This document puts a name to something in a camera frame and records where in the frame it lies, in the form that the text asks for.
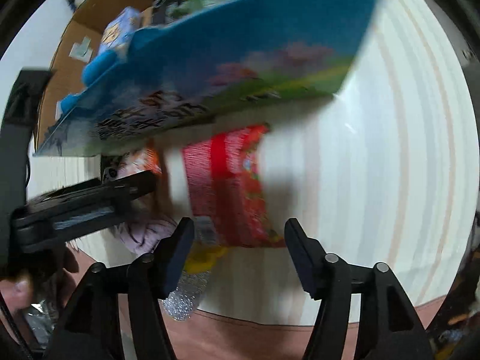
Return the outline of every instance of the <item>cardboard box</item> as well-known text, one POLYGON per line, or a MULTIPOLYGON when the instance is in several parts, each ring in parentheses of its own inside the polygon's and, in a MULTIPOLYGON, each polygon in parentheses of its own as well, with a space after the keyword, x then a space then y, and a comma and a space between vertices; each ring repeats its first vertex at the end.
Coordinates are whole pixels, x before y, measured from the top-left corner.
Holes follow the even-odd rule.
MULTIPOLYGON (((35 134, 35 149, 38 149, 44 142, 49 127, 55 123, 57 102, 69 93, 79 93, 84 89, 81 74, 86 62, 69 56, 74 43, 81 43, 85 37, 88 37, 90 47, 93 49, 92 58, 94 58, 105 27, 126 6, 143 11, 143 24, 148 25, 151 2, 152 0, 85 0, 77 9, 71 22, 66 27, 52 61, 52 69, 56 73, 40 104, 39 122, 35 134)), ((62 153, 61 150, 58 152, 44 151, 40 155, 93 155, 97 154, 97 151, 97 149, 85 151, 85 153, 75 150, 69 151, 69 153, 62 153)))

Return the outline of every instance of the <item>red package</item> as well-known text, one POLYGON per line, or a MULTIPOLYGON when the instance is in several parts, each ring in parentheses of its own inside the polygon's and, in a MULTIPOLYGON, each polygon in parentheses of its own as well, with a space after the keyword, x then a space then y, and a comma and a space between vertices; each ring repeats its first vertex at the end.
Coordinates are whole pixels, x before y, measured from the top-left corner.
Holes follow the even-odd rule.
POLYGON ((267 126, 215 135, 183 149, 195 231, 223 246, 284 247, 272 230, 257 171, 257 147, 267 126))

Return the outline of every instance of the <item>bubble wrap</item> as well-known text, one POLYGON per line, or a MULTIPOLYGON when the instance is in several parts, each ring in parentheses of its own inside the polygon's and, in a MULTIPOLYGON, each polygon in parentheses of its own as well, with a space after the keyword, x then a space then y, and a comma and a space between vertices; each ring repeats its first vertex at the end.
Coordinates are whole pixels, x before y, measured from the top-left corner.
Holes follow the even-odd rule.
POLYGON ((176 321, 188 319, 200 304, 209 277, 210 271, 199 274, 188 274, 183 271, 177 289, 162 300, 163 308, 169 316, 176 321))

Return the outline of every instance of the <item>snack bag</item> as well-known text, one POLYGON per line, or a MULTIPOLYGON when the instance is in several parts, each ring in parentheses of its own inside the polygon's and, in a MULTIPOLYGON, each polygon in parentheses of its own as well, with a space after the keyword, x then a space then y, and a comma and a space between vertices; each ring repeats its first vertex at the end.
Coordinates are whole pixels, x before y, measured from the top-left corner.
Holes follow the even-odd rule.
MULTIPOLYGON (((128 153, 120 161, 115 179, 121 179, 135 173, 150 170, 156 176, 162 175, 160 168, 160 159, 157 151, 154 149, 153 142, 148 142, 147 146, 141 150, 128 153)), ((157 194, 149 193, 133 201, 134 206, 140 211, 157 212, 157 194)))
POLYGON ((284 247, 272 230, 257 171, 268 131, 250 126, 183 149, 196 239, 205 245, 284 247))

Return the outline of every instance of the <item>blue container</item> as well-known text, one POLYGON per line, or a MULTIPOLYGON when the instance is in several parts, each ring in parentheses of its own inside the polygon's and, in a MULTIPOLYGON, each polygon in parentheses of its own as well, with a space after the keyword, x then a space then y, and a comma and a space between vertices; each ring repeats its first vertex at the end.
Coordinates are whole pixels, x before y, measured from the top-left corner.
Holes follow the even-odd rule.
POLYGON ((198 117, 335 93, 375 2, 234 0, 141 28, 37 155, 96 155, 198 117))

